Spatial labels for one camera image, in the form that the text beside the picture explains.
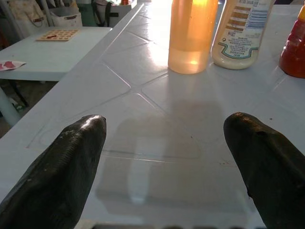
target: plastic bottle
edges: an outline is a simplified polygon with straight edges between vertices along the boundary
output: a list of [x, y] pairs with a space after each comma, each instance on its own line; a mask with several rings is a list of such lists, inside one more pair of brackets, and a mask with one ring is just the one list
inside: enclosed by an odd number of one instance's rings
[[305, 78], [305, 6], [302, 7], [280, 58], [288, 75]]
[[274, 2], [226, 0], [211, 51], [215, 64], [244, 69], [256, 61]]
[[206, 68], [218, 0], [173, 0], [168, 67], [182, 74]]

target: white table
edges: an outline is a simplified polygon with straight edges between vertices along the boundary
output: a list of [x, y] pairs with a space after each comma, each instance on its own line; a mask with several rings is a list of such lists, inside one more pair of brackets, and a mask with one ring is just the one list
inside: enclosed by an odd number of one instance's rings
[[230, 71], [210, 61], [197, 75], [167, 69], [170, 6], [140, 7], [0, 140], [0, 198], [65, 126], [101, 114], [107, 139], [83, 219], [262, 226], [223, 123], [233, 112], [250, 113], [305, 152], [305, 80], [277, 66], [300, 6], [274, 6], [252, 67]]
[[[37, 42], [44, 33], [62, 27], [46, 28], [2, 51], [0, 60], [26, 62], [14, 70], [0, 72], [0, 79], [59, 81], [69, 72], [110, 30], [111, 28], [81, 27], [80, 31], [67, 42]], [[10, 125], [15, 125], [20, 116], [8, 102], [0, 88], [0, 110]]]

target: floor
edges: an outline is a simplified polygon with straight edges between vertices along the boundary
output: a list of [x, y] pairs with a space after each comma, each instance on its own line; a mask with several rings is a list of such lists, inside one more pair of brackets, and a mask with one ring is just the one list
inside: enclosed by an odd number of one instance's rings
[[[16, 81], [17, 86], [29, 103], [29, 107], [22, 108], [19, 113], [21, 116], [25, 115], [55, 84], [56, 82], [40, 83], [38, 81]], [[15, 94], [13, 88], [9, 85], [7, 80], [0, 80], [0, 86], [5, 94], [15, 100], [19, 106], [23, 106], [19, 97]], [[10, 129], [3, 117], [0, 118], [0, 138], [3, 137]]]

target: table leg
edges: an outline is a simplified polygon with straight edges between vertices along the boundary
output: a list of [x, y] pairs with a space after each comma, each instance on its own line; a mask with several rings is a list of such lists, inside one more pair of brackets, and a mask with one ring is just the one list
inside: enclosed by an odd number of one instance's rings
[[20, 120], [20, 115], [0, 87], [0, 111], [9, 125], [13, 126]]

